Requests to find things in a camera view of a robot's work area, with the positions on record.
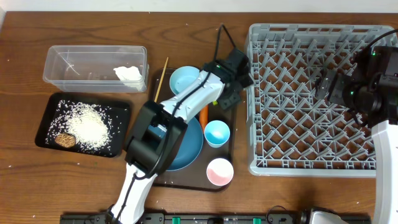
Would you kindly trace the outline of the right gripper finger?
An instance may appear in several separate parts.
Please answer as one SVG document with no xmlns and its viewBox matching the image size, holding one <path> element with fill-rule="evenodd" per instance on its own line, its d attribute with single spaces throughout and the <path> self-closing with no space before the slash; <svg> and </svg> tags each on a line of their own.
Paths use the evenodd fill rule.
<svg viewBox="0 0 398 224">
<path fill-rule="evenodd" d="M 315 98 L 318 100 L 324 99 L 332 91 L 336 79 L 336 70 L 329 70 L 325 75 L 318 78 L 315 82 Z"/>
<path fill-rule="evenodd" d="M 340 106 L 349 106 L 350 97 L 348 88 L 351 86 L 351 77 L 340 73 L 327 73 L 328 95 L 327 101 Z"/>
</svg>

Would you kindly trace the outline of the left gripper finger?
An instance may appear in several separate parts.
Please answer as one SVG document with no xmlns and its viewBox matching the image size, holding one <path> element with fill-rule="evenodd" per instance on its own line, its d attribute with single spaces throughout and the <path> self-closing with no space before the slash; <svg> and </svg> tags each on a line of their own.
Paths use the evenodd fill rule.
<svg viewBox="0 0 398 224">
<path fill-rule="evenodd" d="M 251 86 L 254 84 L 252 77 L 250 76 L 250 74 L 246 74 L 246 75 L 241 75 L 238 77 L 238 82 L 240 83 L 240 85 L 242 86 L 243 89 Z"/>
<path fill-rule="evenodd" d="M 241 97 L 238 93 L 232 93 L 219 97 L 217 102 L 223 110 L 230 110 L 241 102 Z"/>
</svg>

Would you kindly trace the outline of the light blue bowl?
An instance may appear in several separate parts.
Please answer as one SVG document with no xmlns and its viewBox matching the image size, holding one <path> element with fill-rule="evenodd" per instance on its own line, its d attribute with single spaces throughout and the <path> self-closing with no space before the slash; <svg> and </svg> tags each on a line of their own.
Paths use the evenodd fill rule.
<svg viewBox="0 0 398 224">
<path fill-rule="evenodd" d="M 169 86 L 174 95 L 190 86 L 199 76 L 200 70 L 192 66 L 183 66 L 176 69 L 170 77 Z"/>
</svg>

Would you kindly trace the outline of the dark blue plate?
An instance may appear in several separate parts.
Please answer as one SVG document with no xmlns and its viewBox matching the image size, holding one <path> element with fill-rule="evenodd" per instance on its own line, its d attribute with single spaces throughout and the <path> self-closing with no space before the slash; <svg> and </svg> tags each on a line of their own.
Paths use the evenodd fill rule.
<svg viewBox="0 0 398 224">
<path fill-rule="evenodd" d="M 203 141 L 201 125 L 196 118 L 193 118 L 188 123 L 178 153 L 167 171 L 176 171 L 189 166 L 201 153 Z"/>
</svg>

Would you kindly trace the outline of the white napkin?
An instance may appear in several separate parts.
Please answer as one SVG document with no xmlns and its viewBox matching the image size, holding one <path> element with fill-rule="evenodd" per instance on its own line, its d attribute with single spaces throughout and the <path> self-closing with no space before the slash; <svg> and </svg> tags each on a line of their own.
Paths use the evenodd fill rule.
<svg viewBox="0 0 398 224">
<path fill-rule="evenodd" d="M 113 69 L 116 76 L 123 82 L 124 85 L 141 90 L 144 87 L 144 77 L 141 75 L 139 69 L 135 66 L 131 67 L 116 67 Z"/>
</svg>

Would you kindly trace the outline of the pile of white rice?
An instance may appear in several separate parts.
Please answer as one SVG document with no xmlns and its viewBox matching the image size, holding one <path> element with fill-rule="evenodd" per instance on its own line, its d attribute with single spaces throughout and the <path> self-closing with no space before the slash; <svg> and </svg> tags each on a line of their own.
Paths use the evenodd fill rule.
<svg viewBox="0 0 398 224">
<path fill-rule="evenodd" d="M 44 142 L 46 145 L 60 146 L 55 138 L 61 133 L 73 135 L 76 145 L 71 148 L 78 152 L 94 154 L 111 150 L 111 143 L 121 133 L 117 117 L 110 106 L 88 104 L 72 100 L 60 100 L 55 109 Z"/>
</svg>

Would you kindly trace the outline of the brown walnut-like food piece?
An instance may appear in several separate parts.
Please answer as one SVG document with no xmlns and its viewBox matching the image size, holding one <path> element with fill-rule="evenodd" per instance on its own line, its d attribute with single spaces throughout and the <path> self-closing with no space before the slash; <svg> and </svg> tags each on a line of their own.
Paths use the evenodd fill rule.
<svg viewBox="0 0 398 224">
<path fill-rule="evenodd" d="M 76 139 L 73 135 L 61 133 L 55 138 L 55 142 L 65 148 L 71 148 L 76 145 Z"/>
</svg>

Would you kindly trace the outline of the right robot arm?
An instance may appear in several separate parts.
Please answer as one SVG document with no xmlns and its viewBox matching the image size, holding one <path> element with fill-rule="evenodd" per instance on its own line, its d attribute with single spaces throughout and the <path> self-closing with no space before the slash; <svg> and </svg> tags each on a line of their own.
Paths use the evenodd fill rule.
<svg viewBox="0 0 398 224">
<path fill-rule="evenodd" d="M 315 82 L 315 98 L 344 106 L 371 130 L 376 153 L 373 223 L 397 223 L 397 47 L 366 47 L 351 75 L 330 70 Z"/>
</svg>

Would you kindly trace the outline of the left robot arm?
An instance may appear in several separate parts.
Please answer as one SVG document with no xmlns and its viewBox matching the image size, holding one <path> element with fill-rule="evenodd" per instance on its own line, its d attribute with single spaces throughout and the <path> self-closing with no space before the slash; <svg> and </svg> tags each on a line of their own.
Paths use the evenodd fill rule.
<svg viewBox="0 0 398 224">
<path fill-rule="evenodd" d="M 239 92 L 253 84 L 249 70 L 247 59 L 212 61 L 179 94 L 142 106 L 125 143 L 126 178 L 106 223 L 136 223 L 141 218 L 150 188 L 177 156 L 189 122 L 213 101 L 225 109 L 235 105 Z"/>
</svg>

